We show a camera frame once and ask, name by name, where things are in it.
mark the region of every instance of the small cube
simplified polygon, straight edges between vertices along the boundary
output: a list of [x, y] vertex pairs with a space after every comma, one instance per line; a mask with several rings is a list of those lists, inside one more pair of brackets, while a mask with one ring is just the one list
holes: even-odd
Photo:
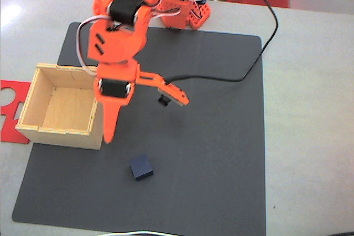
[[129, 161], [135, 180], [142, 180], [150, 175], [153, 175], [153, 168], [150, 165], [146, 154], [140, 155]]

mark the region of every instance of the open wooden box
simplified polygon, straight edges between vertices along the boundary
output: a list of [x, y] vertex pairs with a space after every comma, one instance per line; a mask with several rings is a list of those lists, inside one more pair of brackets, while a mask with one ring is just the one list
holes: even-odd
[[94, 79], [81, 67], [37, 64], [16, 129], [37, 143], [100, 149], [102, 106]]

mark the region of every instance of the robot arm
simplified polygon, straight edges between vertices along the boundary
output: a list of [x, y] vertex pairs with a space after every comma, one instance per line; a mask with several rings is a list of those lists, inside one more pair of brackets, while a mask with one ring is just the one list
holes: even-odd
[[210, 15], [207, 3], [194, 0], [94, 0], [93, 13], [98, 19], [90, 29], [88, 57], [98, 61], [93, 84], [96, 99], [103, 105], [103, 136], [113, 139], [119, 111], [126, 106], [136, 85], [158, 88], [163, 105], [172, 99], [187, 105], [186, 94], [172, 83], [154, 73], [140, 70], [133, 58], [147, 41], [149, 22], [163, 16], [166, 27], [198, 29]]

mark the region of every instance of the gray mat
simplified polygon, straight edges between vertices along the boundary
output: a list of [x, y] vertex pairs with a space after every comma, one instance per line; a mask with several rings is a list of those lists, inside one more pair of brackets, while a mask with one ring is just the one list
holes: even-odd
[[[77, 25], [69, 27], [60, 65], [78, 65]], [[136, 58], [143, 71], [165, 77], [240, 77], [260, 50], [257, 36], [151, 28]], [[138, 86], [121, 109], [113, 142], [100, 151], [34, 144], [13, 220], [110, 232], [265, 235], [261, 61], [239, 84], [176, 84], [188, 106], [163, 107], [156, 89]], [[154, 175], [137, 182], [128, 161], [144, 153]]]

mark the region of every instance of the red cutout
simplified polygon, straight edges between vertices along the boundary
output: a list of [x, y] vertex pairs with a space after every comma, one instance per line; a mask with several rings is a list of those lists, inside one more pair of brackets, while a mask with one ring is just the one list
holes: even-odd
[[1, 129], [1, 142], [28, 144], [29, 139], [15, 129], [18, 119], [14, 120], [20, 102], [26, 100], [30, 82], [1, 80], [1, 89], [11, 88], [15, 91], [15, 99], [1, 107], [1, 115], [5, 115], [4, 126]]

